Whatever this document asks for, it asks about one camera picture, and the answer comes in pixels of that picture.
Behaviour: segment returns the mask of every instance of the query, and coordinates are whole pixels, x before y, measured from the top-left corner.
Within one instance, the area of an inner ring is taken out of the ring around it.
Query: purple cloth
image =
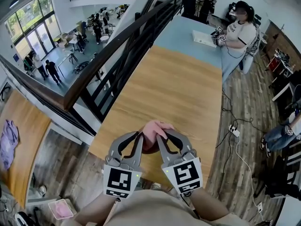
[[[8,170],[14,160],[15,147],[19,143],[18,128],[13,121],[5,120],[0,140],[0,154],[5,170]]]

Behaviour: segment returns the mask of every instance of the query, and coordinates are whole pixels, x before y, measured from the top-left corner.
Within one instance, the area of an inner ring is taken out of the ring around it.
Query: light blue table surface
[[[221,48],[193,41],[192,30],[211,34],[215,29],[209,25],[176,16],[157,37],[154,44],[172,51],[180,52],[217,68],[222,68]]]

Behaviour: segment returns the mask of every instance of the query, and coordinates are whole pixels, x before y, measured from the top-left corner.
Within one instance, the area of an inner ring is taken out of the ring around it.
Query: window
[[[22,29],[25,32],[43,17],[38,0],[32,0],[24,7],[19,9],[17,11],[17,16],[19,18]]]
[[[4,24],[8,30],[12,42],[15,42],[16,39],[19,38],[23,33],[16,14],[14,13],[12,16],[10,16],[10,18],[6,20]]]
[[[39,0],[43,16],[53,11],[51,0]]]
[[[45,22],[52,39],[60,35],[61,31],[57,25],[56,17],[54,14],[50,18],[47,18]]]
[[[27,43],[26,38],[23,38],[16,44],[16,50],[18,51],[22,59],[30,52],[31,48]]]

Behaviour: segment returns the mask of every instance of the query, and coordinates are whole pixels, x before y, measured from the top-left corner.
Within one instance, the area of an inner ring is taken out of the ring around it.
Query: wooden handrail
[[[95,74],[103,67],[108,59],[116,52],[116,50],[140,27],[147,21],[156,16],[156,14],[165,6],[174,0],[166,0],[160,5],[154,7],[150,12],[141,16],[126,29],[124,29],[118,36],[116,36],[104,49],[96,55],[92,62],[79,74],[79,77],[69,88],[64,96],[64,108],[68,110],[71,108],[84,88],[89,84]]]

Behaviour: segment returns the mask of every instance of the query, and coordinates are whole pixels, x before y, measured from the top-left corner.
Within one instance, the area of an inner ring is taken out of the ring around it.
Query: glass door
[[[37,53],[37,55],[39,55],[40,59],[44,58],[46,53],[37,37],[35,30],[32,31],[27,38],[34,51]]]
[[[49,53],[53,49],[53,44],[48,36],[44,23],[37,27],[37,32],[42,44],[46,49],[46,53]]]

